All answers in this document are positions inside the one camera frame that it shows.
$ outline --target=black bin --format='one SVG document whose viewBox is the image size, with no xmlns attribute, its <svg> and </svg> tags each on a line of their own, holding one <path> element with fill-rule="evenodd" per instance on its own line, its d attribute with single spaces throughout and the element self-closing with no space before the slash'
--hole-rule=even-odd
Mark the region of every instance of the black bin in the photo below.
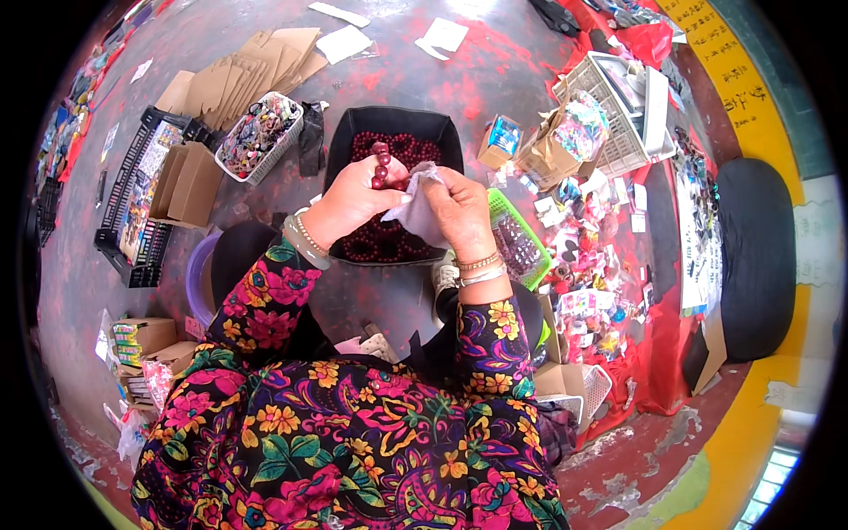
<svg viewBox="0 0 848 530">
<path fill-rule="evenodd" d="M 350 146 L 354 136 L 362 131 L 377 132 L 388 135 L 396 135 L 402 132 L 411 134 L 421 140 L 435 142 L 442 159 L 439 165 L 449 167 L 452 170 L 465 173 L 462 163 L 462 144 L 460 135 L 456 131 L 454 122 L 450 116 L 431 112 L 429 110 L 402 109 L 400 107 L 370 106 L 347 109 L 342 114 L 342 119 L 336 127 L 336 134 L 330 142 L 330 152 L 327 155 L 326 178 L 324 180 L 324 192 L 329 189 L 336 176 L 350 163 Z M 420 259 L 403 264 L 386 265 L 384 263 L 354 262 L 342 259 L 341 244 L 336 242 L 330 248 L 330 255 L 344 263 L 364 266 L 396 266 L 396 265 L 424 265 L 435 263 L 444 257 L 432 259 Z"/>
</svg>

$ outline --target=red plastic bag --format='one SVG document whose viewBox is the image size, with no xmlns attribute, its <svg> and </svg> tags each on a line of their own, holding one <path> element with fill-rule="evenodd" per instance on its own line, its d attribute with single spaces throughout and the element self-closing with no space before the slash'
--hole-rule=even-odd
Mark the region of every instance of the red plastic bag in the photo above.
<svg viewBox="0 0 848 530">
<path fill-rule="evenodd" d="M 641 24 L 619 30 L 616 37 L 636 59 L 660 69 L 662 60 L 672 52 L 672 28 L 665 22 Z"/>
</svg>

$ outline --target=woman's right hand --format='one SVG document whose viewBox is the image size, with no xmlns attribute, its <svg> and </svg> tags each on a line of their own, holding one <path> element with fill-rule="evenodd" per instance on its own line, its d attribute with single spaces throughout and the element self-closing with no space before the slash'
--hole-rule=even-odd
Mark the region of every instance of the woman's right hand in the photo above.
<svg viewBox="0 0 848 530">
<path fill-rule="evenodd" d="M 419 182 L 436 215 L 438 227 L 456 253 L 457 261 L 471 264 L 494 254 L 498 247 L 488 217 L 486 188 L 450 168 L 439 166 L 438 174 L 444 186 L 429 178 Z M 461 271 L 460 276 L 479 276 L 497 269 L 501 264 L 500 260 L 495 260 L 484 267 Z M 460 302 L 463 304 L 491 304 L 511 296 L 512 285 L 506 274 L 460 289 Z"/>
<path fill-rule="evenodd" d="M 444 186 L 433 179 L 422 179 L 438 227 L 456 253 L 460 263 L 473 263 L 494 254 L 497 247 L 488 218 L 486 188 L 458 171 L 439 166 Z"/>
</svg>

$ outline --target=white paper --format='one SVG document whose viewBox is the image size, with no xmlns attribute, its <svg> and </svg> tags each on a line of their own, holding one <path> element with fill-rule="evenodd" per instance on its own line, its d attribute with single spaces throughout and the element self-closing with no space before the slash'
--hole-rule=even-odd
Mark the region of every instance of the white paper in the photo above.
<svg viewBox="0 0 848 530">
<path fill-rule="evenodd" d="M 142 75 L 144 75 L 145 72 L 148 71 L 148 68 L 150 68 L 150 64 L 152 62 L 153 62 L 153 58 L 150 58 L 150 59 L 148 59 L 147 63 L 139 64 L 138 68 L 136 68 L 136 73 L 133 74 L 132 79 L 130 79 L 130 84 L 132 84 L 133 82 L 135 82 L 136 79 L 139 79 Z"/>
<path fill-rule="evenodd" d="M 633 184 L 633 202 L 636 204 L 636 209 L 648 211 L 648 190 L 641 184 Z"/>
<path fill-rule="evenodd" d="M 644 215 L 633 214 L 630 216 L 630 229 L 634 234 L 644 233 Z"/>
<path fill-rule="evenodd" d="M 335 64 L 369 47 L 371 39 L 355 26 L 347 25 L 341 30 L 321 37 L 315 45 L 324 52 L 330 64 Z"/>
<path fill-rule="evenodd" d="M 455 52 L 456 48 L 460 47 L 462 39 L 466 38 L 466 33 L 468 33 L 467 27 L 436 17 L 430 29 L 424 34 L 424 42 L 430 46 Z"/>
<path fill-rule="evenodd" d="M 360 28 L 364 28 L 371 23 L 370 20 L 362 16 L 361 14 L 351 13 L 350 11 L 345 11 L 344 9 L 339 9 L 336 6 L 332 6 L 328 3 L 323 2 L 315 2 L 310 4 L 310 9 L 314 9 L 315 11 L 320 11 L 323 14 L 329 14 L 332 17 L 336 17 L 337 19 L 345 20 L 353 25 L 357 25 Z"/>
<path fill-rule="evenodd" d="M 424 39 L 418 39 L 418 40 L 416 41 L 416 45 L 417 45 L 419 48 L 421 48 L 422 50 L 424 50 L 425 52 L 427 52 L 427 53 L 429 53 L 430 55 L 432 55 L 433 57 L 435 57 L 436 59 L 439 59 L 439 60 L 442 60 L 442 61 L 446 61 L 446 60 L 450 59 L 450 57 L 447 57 L 447 56 L 445 56 L 445 55 L 442 55 L 441 53 L 439 53 L 439 52 L 437 52 L 436 50 L 434 50 L 434 49 L 432 48 L 432 46 L 430 46 L 429 44 L 427 44 L 426 42 L 424 42 Z"/>
<path fill-rule="evenodd" d="M 593 192 L 606 184 L 606 182 L 607 180 L 604 172 L 601 170 L 594 170 L 592 171 L 592 175 L 589 176 L 589 179 L 580 185 L 580 194 L 585 197 L 589 192 Z"/>
<path fill-rule="evenodd" d="M 624 182 L 624 177 L 617 176 L 613 180 L 616 183 L 616 195 L 618 195 L 618 203 L 626 203 L 628 200 L 628 185 Z"/>
</svg>

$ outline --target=plastic packaging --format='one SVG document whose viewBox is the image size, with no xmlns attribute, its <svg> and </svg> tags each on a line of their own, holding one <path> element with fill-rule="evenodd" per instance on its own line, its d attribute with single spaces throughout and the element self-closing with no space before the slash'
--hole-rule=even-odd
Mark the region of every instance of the plastic packaging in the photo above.
<svg viewBox="0 0 848 530">
<path fill-rule="evenodd" d="M 94 343 L 94 353 L 106 363 L 106 366 L 118 363 L 118 358 L 115 357 L 112 349 L 115 346 L 112 322 L 114 319 L 109 314 L 109 310 L 104 309 L 100 312 L 100 331 L 98 331 L 98 340 Z"/>
<path fill-rule="evenodd" d="M 170 379 L 173 375 L 170 370 L 170 363 L 145 360 L 142 362 L 142 373 L 144 374 L 144 382 L 148 385 L 150 397 L 153 399 L 153 404 L 161 414 L 162 408 L 165 407 L 165 401 L 168 399 Z"/>
<path fill-rule="evenodd" d="M 118 456 L 121 461 L 130 459 L 132 470 L 142 455 L 144 441 L 150 434 L 150 422 L 139 409 L 129 409 L 120 419 L 120 440 L 118 441 Z"/>
</svg>

